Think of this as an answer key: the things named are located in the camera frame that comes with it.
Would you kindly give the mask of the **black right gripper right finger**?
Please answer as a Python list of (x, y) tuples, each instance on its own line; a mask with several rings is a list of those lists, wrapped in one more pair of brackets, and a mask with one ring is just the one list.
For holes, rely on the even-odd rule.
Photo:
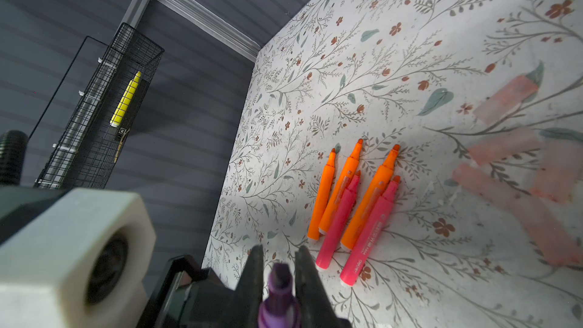
[(332, 309), (316, 265), (306, 246), (295, 252), (295, 293), (300, 305), (302, 327), (352, 327)]

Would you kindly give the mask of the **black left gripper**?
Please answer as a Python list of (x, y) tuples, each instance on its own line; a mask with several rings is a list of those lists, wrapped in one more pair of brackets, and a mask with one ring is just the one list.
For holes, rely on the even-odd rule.
[(235, 291), (191, 255), (170, 259), (151, 294), (138, 327), (240, 327)]

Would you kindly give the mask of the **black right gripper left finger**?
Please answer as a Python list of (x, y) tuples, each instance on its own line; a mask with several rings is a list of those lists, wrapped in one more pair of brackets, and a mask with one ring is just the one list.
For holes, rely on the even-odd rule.
[(227, 327), (258, 327), (263, 300), (264, 249), (252, 247), (227, 311)]

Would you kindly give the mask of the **translucent pink pen cap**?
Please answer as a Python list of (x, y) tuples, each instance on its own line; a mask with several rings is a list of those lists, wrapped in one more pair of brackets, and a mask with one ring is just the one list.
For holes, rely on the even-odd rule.
[(516, 77), (478, 106), (474, 111), (474, 115), (482, 123), (493, 125), (513, 107), (519, 105), (532, 94), (537, 93), (538, 89), (539, 86), (528, 77), (522, 75)]

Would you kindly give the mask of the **purple highlighter pen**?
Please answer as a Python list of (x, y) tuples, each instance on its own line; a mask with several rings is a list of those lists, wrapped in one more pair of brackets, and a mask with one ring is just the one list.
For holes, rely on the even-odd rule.
[(298, 300), (293, 295), (293, 276), (288, 264), (276, 263), (269, 275), (269, 295), (258, 311), (260, 328), (298, 328), (301, 313)]

